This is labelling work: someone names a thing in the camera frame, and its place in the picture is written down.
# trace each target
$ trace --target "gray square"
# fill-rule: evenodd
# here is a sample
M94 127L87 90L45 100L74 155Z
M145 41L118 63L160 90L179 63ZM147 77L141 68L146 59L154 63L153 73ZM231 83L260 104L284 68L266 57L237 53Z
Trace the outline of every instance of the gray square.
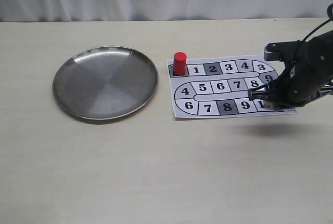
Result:
M276 71L272 71L272 72L265 72L265 73L261 73L259 75L259 79L264 83L264 84L268 84L271 80L275 80L277 79L277 73Z
M185 75L182 75L182 76L173 75L173 65L169 65L168 68L169 68L169 76L170 77L188 77L189 76L187 66L186 66L186 69L185 69Z
M221 67L219 63L209 63L203 64L204 71L206 75L220 75L222 74Z
M239 72L253 72L252 60L236 60L236 65Z
M217 103L217 108L219 109L220 115L239 114L236 103L233 99L219 100L219 101L216 101L216 103Z
M248 90L244 78L233 78L232 80L227 80L231 91L243 91Z

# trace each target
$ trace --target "printed number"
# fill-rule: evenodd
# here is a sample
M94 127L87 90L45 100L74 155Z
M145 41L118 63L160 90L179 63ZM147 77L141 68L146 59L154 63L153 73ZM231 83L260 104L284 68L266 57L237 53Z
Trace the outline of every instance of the printed number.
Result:
M258 101L258 103L260 104L260 108L266 108L262 101Z
M224 107L224 110L225 111L231 111L233 108L231 108L230 104L229 103L225 103L223 104L223 107Z
M249 66L246 62L244 62L242 65L241 65L242 68L245 68L245 69L249 69Z
M189 94L187 87L184 88L184 90L182 90L182 93L184 93L185 95L188 95L188 94Z
M211 72L217 72L216 67L213 65L211 67L209 67L209 69Z
M193 105L192 105L192 103L191 103L191 102L186 102L186 103L185 103L185 108L187 108L188 110L193 109Z
M240 87L240 81L234 81L234 84L236 85L237 88Z
M240 103L241 104L241 106L243 106L243 109L245 109L245 110L247 110L248 108L250 108L250 104L249 103L247 103L247 102L242 102L242 103Z
M259 86L259 84L255 80L251 81L251 85L252 85L252 87L258 87Z
M207 88L205 87L204 84L200 84L200 85L199 85L199 90L200 90L200 91L205 91L205 90L207 90Z
M218 83L216 86L220 90L224 90L225 89L225 86L222 83Z
M207 108L207 112L210 112L210 108L212 107L212 105L211 104L205 104L204 107Z
M231 71L233 69L231 64L226 64L225 67L227 71Z
M273 81L273 77L270 76L270 75L266 75L265 79L266 79L267 82Z
M259 70L263 71L266 70L265 66L263 64L258 64Z

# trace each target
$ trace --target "metal plate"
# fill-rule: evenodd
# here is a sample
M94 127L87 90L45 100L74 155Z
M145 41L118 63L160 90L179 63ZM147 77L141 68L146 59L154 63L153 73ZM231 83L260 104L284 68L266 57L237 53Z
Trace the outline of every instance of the metal plate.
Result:
M105 121L142 108L154 95L158 72L137 50L97 47L70 58L53 81L57 103L83 120Z

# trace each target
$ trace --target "table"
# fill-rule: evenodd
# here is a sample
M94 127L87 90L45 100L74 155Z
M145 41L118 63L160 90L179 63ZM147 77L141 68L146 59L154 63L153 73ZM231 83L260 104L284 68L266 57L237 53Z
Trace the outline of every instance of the table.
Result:
M261 54L322 21L0 23L0 222L333 223L332 97L297 115L175 121L165 62ZM137 114L90 125L59 110L52 81L103 45L142 51L160 82Z

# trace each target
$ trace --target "red game piece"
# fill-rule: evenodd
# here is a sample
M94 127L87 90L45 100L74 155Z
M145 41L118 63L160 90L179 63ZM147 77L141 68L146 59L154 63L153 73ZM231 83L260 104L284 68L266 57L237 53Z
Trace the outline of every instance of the red game piece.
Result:
M184 52L176 52L173 56L173 75L182 76L186 72L187 55Z

